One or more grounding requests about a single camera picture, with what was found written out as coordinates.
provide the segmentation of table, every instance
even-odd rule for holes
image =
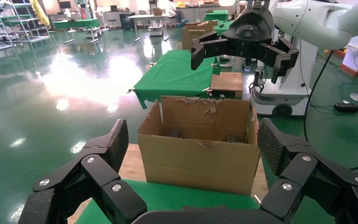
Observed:
[[[213,13],[206,13],[204,21],[212,21],[212,20],[227,20],[228,11],[227,10],[214,10]]]
[[[141,38],[138,37],[138,31],[137,31],[137,21],[157,21],[157,20],[163,20],[164,21],[164,27],[165,27],[165,31],[164,31],[164,41],[168,40],[168,36],[167,36],[167,29],[166,29],[166,19],[168,17],[168,14],[162,14],[162,15],[132,15],[129,16],[128,19],[133,19],[134,23],[135,23],[135,34],[137,36],[137,38],[134,40],[134,42],[139,41]]]
[[[206,90],[211,87],[212,74],[220,74],[217,59],[205,58],[195,71],[190,60],[188,50],[170,50],[163,55],[134,86],[142,108],[146,108],[145,100],[160,101],[161,96],[209,97]]]
[[[78,21],[58,21],[58,22],[54,22],[54,25],[57,29],[65,29],[65,33],[67,35],[68,40],[65,41],[64,43],[70,43],[74,41],[73,38],[73,33],[75,32],[74,30],[72,30],[72,28],[89,28],[90,32],[91,32],[91,37],[92,37],[92,41],[90,41],[90,43],[94,43],[96,41],[98,41],[98,39],[94,38],[94,31],[95,29],[93,28],[97,28],[99,29],[99,22],[98,19],[90,19],[90,20],[78,20]],[[68,36],[68,31],[66,29],[70,28],[70,33],[72,34],[72,39],[69,39]]]
[[[229,209],[259,208],[254,199],[249,196],[145,182],[146,177],[142,157],[139,146],[136,144],[129,144],[119,175],[146,202],[148,211],[180,210],[183,205],[197,208],[210,208],[220,205],[227,205]],[[267,193],[266,185],[262,163],[259,162],[252,195],[257,195],[263,199]],[[69,223],[110,224],[93,200],[85,206],[86,208],[84,210],[77,210],[76,213],[78,214],[75,213],[73,217],[68,219]]]

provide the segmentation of green table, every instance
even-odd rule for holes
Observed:
[[[220,74],[220,67],[214,68],[215,57],[205,58],[197,70],[190,67],[191,53],[188,50],[170,50],[134,86],[142,108],[145,100],[154,102],[161,96],[200,96],[207,98],[203,91],[211,87],[212,74]]]
[[[67,29],[67,28],[94,28],[99,27],[98,19],[91,20],[78,20],[78,21],[58,21],[54,22],[54,25],[57,29]]]
[[[233,23],[234,20],[231,21],[219,21],[217,22],[217,26],[215,26],[215,31],[221,35],[224,31],[228,30],[228,27],[230,27],[231,23]]]
[[[228,19],[228,11],[227,10],[214,10],[213,13],[206,13],[204,21],[212,21],[212,20],[227,20]]]
[[[182,206],[211,208],[226,205],[229,209],[258,209],[253,198],[215,191],[182,188],[171,185],[126,180],[147,204],[147,210],[180,210]],[[110,224],[91,200],[76,224]]]

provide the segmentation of monitor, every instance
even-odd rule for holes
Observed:
[[[117,12],[117,6],[110,6],[111,12]]]
[[[60,1],[60,8],[71,8],[70,1]]]

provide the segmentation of wooden board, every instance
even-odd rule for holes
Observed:
[[[145,170],[143,167],[142,156],[138,144],[129,144],[127,153],[123,159],[119,174],[122,179],[130,179],[136,181],[146,181]],[[255,181],[253,182],[251,196],[257,195],[262,200],[268,192],[267,182],[264,174],[264,168],[261,158],[257,167]],[[74,224],[84,209],[89,204],[91,198],[80,204],[76,212],[68,218],[68,224]]]
[[[243,86],[240,72],[221,72],[212,75],[211,90],[235,92],[235,98],[242,99]]]

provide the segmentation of robotic hand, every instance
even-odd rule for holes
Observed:
[[[266,7],[268,4],[262,6],[261,1],[254,1],[253,7],[244,10],[222,33],[221,39],[217,32],[193,39],[191,68],[196,70],[205,57],[231,55],[244,57],[246,65],[255,58],[273,67],[274,83],[279,76],[285,76],[294,67],[299,51],[283,38],[271,43],[274,20]]]

